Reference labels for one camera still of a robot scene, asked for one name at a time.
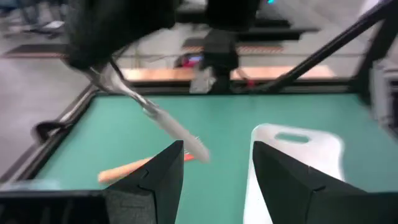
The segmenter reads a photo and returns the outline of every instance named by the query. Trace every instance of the gray floor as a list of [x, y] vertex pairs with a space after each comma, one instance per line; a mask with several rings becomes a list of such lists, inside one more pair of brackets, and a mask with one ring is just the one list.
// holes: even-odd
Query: gray floor
[[[241, 63], [253, 65], [296, 65], [327, 43], [356, 20], [363, 0], [294, 0], [289, 6], [316, 22], [322, 31], [307, 34], [300, 42], [284, 43], [280, 55], [266, 57], [242, 57]], [[142, 54], [174, 55], [181, 53], [182, 42], [190, 36], [205, 35], [193, 32], [189, 26], [176, 26], [172, 30], [159, 31], [142, 40]], [[370, 34], [362, 36], [343, 47], [322, 64], [328, 65], [339, 76], [350, 76], [366, 49]], [[20, 44], [46, 42], [42, 37], [15, 37], [0, 39], [0, 52]], [[145, 67], [171, 67], [170, 57], [156, 62], [145, 61]], [[124, 58], [123, 67], [131, 67], [134, 61]], [[0, 175], [34, 143], [30, 130], [34, 124], [56, 118], [67, 105], [87, 86], [87, 80], [67, 68], [59, 60], [0, 60]]]

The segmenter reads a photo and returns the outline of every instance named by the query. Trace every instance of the black metal frame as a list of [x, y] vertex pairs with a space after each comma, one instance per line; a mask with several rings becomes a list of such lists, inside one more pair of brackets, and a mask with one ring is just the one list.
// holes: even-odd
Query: black metal frame
[[[394, 24], [395, 21], [398, 21], [398, 13], [396, 12], [398, 12], [398, 0], [384, 0], [363, 15], [359, 22], [333, 39], [329, 44], [326, 44], [290, 72], [276, 80], [270, 82], [264, 81], [264, 83], [255, 87], [254, 90], [256, 90], [258, 94], [357, 93], [363, 102], [368, 104], [369, 71], [373, 61], [386, 56], [398, 33], [398, 26]], [[338, 78], [331, 80], [296, 81], [296, 79], [305, 72], [309, 71], [378, 21], [382, 21], [382, 25], [367, 55], [359, 66], [357, 74], [352, 79]], [[244, 86], [244, 82], [233, 81], [233, 85]], [[143, 95], [189, 95], [189, 82], [150, 82], [140, 83], [136, 86], [138, 92]], [[73, 126], [90, 107], [94, 97], [99, 94], [103, 95], [107, 93], [95, 90], [93, 86], [85, 89], [71, 106], [68, 107], [68, 110], [64, 112], [64, 114], [68, 113], [69, 116], [63, 120], [57, 120], [58, 123], [64, 124], [65, 127], [55, 130], [48, 139], [43, 139], [43, 144], [32, 146], [28, 150], [29, 155], [22, 156], [14, 166], [0, 178], [0, 182], [34, 178], [51, 155], [57, 150], [57, 147], [67, 137]]]

